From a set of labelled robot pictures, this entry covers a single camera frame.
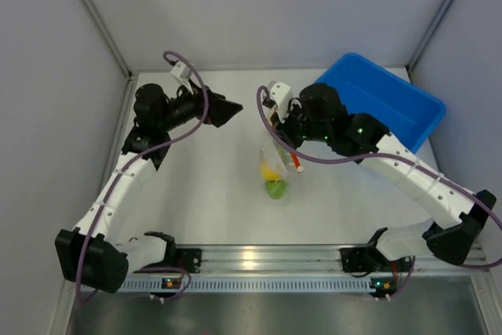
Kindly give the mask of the green fake lime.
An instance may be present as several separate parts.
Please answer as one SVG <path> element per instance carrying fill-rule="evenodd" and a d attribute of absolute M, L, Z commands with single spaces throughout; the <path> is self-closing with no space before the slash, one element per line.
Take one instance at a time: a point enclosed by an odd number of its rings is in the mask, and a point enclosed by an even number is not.
<path fill-rule="evenodd" d="M 267 195 L 274 200 L 283 198 L 286 195 L 288 188 L 289 184 L 285 180 L 267 180 L 265 182 Z"/>

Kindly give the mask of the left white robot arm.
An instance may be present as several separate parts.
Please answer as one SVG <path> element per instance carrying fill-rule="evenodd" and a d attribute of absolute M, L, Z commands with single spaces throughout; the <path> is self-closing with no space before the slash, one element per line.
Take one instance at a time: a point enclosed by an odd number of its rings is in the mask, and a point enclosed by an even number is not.
<path fill-rule="evenodd" d="M 108 182 L 74 228 L 56 236 L 64 279 L 115 293 L 128 275 L 144 268 L 164 272 L 178 268 L 173 236 L 147 231 L 121 242 L 122 227 L 138 217 L 133 207 L 168 153 L 171 130 L 192 119 L 219 128 L 242 109 L 208 87 L 179 86 L 176 97 L 170 98 L 158 84 L 141 86 L 133 103 L 133 127 Z"/>

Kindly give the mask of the clear zip top bag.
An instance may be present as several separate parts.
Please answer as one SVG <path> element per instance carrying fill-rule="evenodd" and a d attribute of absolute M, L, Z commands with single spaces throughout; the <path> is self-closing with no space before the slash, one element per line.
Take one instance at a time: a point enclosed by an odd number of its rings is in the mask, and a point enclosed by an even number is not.
<path fill-rule="evenodd" d="M 262 138 L 259 153 L 259 170 L 260 164 L 266 162 L 271 169 L 279 173 L 282 176 L 282 180 L 285 180 L 289 184 L 288 191 L 290 189 L 290 184 L 293 181 L 293 176 L 295 174 L 302 174 L 304 172 L 304 167 L 301 164 L 298 156 L 284 147 L 282 147 L 270 134 L 266 134 Z"/>

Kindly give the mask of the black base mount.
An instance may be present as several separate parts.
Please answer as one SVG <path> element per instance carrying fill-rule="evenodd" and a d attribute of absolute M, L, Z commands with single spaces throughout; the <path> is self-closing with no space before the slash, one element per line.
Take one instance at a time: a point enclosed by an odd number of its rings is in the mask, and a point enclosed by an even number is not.
<path fill-rule="evenodd" d="M 202 264 L 202 250 L 199 248 L 177 248 L 173 260 L 175 268 L 181 268 L 190 274 L 198 274 Z"/>
<path fill-rule="evenodd" d="M 367 248 L 354 247 L 340 250 L 342 269 L 349 274 L 369 274 L 374 272 L 373 262 L 369 259 Z"/>

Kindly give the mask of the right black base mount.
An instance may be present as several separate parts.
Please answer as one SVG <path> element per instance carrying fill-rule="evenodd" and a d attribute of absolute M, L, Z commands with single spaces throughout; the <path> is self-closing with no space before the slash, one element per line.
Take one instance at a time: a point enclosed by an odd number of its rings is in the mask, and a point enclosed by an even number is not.
<path fill-rule="evenodd" d="M 342 269 L 349 274 L 369 274 L 374 272 L 373 262 L 369 259 L 367 248 L 354 247 L 340 250 Z"/>

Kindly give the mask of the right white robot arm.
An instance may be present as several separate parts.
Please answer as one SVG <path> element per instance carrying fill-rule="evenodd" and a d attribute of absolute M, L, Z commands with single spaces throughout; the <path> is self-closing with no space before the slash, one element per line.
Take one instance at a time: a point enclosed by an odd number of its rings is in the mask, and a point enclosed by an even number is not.
<path fill-rule="evenodd" d="M 452 265 L 465 263 L 497 200 L 493 194 L 474 193 L 446 179 L 372 115 L 349 112 L 325 83 L 311 84 L 299 96 L 285 83 L 272 84 L 263 104 L 272 110 L 270 125 L 293 149 L 305 141 L 323 142 L 388 178 L 429 214 L 421 223 L 377 231 L 366 250 L 369 266 L 383 270 L 394 260 L 424 254 Z"/>

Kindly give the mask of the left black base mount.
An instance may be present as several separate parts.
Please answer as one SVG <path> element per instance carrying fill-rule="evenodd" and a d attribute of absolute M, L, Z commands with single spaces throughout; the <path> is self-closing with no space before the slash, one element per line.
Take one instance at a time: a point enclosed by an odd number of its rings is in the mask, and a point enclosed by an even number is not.
<path fill-rule="evenodd" d="M 199 248 L 177 248 L 173 260 L 175 268 L 181 268 L 190 274 L 198 274 L 202 264 L 202 250 Z"/>

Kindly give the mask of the aluminium mounting rail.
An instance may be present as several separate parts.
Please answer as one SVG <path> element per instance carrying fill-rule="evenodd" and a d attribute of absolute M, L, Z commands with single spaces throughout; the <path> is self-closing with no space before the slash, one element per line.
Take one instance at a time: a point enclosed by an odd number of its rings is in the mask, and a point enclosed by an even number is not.
<path fill-rule="evenodd" d="M 340 250 L 351 244 L 180 245 L 199 248 L 199 275 L 333 275 L 343 276 Z"/>

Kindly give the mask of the blue plastic bin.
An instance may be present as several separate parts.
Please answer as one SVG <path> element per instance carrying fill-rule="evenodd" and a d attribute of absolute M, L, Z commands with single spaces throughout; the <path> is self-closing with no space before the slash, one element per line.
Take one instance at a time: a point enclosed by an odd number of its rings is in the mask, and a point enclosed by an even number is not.
<path fill-rule="evenodd" d="M 377 118 L 413 152 L 446 113 L 439 98 L 358 53 L 344 54 L 316 81 L 333 87 L 348 112 Z"/>

